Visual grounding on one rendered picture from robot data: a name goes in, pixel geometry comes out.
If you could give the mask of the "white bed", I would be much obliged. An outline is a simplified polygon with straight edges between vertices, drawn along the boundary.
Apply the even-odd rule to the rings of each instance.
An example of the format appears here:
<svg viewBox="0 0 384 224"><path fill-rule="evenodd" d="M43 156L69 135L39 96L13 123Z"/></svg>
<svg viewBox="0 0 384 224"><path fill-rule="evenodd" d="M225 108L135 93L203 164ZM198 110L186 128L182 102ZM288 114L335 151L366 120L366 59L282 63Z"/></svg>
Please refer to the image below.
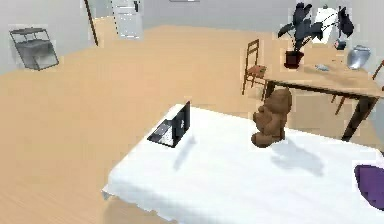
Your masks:
<svg viewBox="0 0 384 224"><path fill-rule="evenodd" d="M384 168L375 148L289 129L267 148L250 119L192 108L170 148L142 139L103 188L179 224L384 224L361 195L360 164Z"/></svg>

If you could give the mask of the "dark house plant in pot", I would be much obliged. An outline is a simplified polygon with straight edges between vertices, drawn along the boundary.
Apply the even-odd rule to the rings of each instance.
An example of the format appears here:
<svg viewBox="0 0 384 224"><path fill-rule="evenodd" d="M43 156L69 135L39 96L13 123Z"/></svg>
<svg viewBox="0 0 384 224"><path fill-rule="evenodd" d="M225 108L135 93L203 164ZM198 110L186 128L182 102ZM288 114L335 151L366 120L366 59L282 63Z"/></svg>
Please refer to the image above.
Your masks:
<svg viewBox="0 0 384 224"><path fill-rule="evenodd" d="M304 56L304 53L300 51L303 46L314 38L323 38L323 23L312 22L310 18L307 18L311 8L312 5L310 3L297 3L292 22L281 27L277 33L278 37L282 37L291 30L295 31L293 36L293 49L285 52L284 66L288 69L297 69L299 67L299 63Z"/></svg>

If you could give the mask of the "silver grey vase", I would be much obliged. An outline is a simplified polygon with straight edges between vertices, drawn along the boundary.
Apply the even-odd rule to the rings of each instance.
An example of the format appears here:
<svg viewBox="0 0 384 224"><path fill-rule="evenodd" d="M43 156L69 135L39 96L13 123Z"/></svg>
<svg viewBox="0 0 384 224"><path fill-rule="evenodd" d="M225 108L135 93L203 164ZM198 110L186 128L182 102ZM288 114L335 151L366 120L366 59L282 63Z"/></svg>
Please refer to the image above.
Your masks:
<svg viewBox="0 0 384 224"><path fill-rule="evenodd" d="M362 45L356 45L347 56L347 66L356 70L365 65L371 55L371 50Z"/></svg>

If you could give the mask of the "grey metal shelf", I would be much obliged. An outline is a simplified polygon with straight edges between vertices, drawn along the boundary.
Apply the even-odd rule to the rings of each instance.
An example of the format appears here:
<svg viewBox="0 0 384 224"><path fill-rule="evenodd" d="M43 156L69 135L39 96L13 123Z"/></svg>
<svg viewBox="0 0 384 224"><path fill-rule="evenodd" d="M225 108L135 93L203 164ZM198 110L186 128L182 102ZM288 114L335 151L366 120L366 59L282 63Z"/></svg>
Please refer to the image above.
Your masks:
<svg viewBox="0 0 384 224"><path fill-rule="evenodd" d="M41 71L59 64L45 28L21 28L9 32L25 68Z"/></svg>

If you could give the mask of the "purple pillow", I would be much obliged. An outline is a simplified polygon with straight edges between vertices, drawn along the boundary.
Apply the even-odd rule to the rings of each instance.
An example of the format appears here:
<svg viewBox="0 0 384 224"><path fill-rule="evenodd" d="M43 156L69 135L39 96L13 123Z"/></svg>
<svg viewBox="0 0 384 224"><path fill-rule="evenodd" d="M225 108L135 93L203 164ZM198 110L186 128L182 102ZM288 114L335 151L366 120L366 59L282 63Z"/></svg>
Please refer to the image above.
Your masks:
<svg viewBox="0 0 384 224"><path fill-rule="evenodd" d="M384 168L374 165L357 165L354 175L364 199L374 208L384 211Z"/></svg>

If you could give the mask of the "dark hanging plant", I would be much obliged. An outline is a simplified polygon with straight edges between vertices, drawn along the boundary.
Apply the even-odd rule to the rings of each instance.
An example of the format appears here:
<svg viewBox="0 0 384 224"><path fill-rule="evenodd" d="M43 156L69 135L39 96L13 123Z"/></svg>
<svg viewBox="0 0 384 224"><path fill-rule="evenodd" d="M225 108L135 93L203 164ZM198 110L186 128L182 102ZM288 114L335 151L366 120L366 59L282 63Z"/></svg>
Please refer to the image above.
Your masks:
<svg viewBox="0 0 384 224"><path fill-rule="evenodd" d="M337 26L339 34L335 42L335 48L337 50L344 50L346 47L346 40L343 39L342 36L349 38L353 34L354 30L354 25L350 20L349 14L346 12L345 7L339 7Z"/></svg>

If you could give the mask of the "white room door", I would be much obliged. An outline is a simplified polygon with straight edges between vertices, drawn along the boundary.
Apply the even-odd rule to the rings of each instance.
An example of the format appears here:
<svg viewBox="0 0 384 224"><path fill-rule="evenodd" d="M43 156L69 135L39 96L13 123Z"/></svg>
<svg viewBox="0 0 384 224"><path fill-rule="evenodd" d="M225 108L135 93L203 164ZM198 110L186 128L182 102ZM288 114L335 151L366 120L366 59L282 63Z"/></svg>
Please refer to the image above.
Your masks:
<svg viewBox="0 0 384 224"><path fill-rule="evenodd" d="M121 39L140 40L143 35L142 4L139 11L134 8L135 0L111 0L116 31Z"/></svg>

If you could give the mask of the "brown teddy bear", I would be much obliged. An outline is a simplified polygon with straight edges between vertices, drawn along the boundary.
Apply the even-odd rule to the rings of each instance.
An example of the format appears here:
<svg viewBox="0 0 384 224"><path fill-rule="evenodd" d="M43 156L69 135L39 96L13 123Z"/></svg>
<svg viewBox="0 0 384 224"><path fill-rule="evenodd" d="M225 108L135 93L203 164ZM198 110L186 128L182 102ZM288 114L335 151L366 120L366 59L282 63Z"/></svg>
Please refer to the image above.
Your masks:
<svg viewBox="0 0 384 224"><path fill-rule="evenodd" d="M265 99L258 111L253 113L253 121L258 129L251 137L252 143L266 148L285 139L285 125L292 107L292 94L288 88L274 90Z"/></svg>

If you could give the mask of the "black open laptop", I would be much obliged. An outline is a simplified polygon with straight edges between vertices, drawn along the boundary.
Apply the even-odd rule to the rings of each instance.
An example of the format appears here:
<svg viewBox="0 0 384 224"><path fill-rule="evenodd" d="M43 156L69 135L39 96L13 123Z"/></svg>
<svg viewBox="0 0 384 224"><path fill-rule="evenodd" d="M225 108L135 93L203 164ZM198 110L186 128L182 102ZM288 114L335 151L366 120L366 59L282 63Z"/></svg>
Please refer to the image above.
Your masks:
<svg viewBox="0 0 384 224"><path fill-rule="evenodd" d="M190 102L187 102L171 119L164 119L148 136L154 143L175 148L190 127Z"/></svg>

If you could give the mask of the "white window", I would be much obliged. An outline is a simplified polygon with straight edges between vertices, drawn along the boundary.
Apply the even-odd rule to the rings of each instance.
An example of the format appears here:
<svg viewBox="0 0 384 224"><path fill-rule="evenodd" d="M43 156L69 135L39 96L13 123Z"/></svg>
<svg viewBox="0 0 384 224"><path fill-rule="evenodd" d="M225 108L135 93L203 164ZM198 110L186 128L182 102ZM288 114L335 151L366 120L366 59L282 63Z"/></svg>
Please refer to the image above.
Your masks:
<svg viewBox="0 0 384 224"><path fill-rule="evenodd" d="M323 38L318 39L315 37L312 42L313 43L323 43L326 44L329 40L333 29L333 23L337 19L338 12L333 8L318 8L315 16L316 22L322 22L322 30L323 30Z"/></svg>

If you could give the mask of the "wooden table with dark legs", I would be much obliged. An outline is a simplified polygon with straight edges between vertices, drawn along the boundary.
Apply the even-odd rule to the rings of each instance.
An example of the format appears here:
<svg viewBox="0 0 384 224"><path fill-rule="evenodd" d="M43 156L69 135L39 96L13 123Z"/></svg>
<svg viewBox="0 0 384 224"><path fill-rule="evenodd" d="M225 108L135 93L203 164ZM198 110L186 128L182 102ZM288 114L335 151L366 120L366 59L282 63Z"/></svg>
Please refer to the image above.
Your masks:
<svg viewBox="0 0 384 224"><path fill-rule="evenodd" d="M344 96L358 101L355 111L342 135L343 141L349 141L364 120L365 114L373 109L379 99L384 99L384 91L363 69L350 70L341 59L342 53L329 47L309 47L297 69L285 68L285 49L277 43L264 50L264 62L267 71L266 97L276 86ZM322 64L329 71L316 69Z"/></svg>

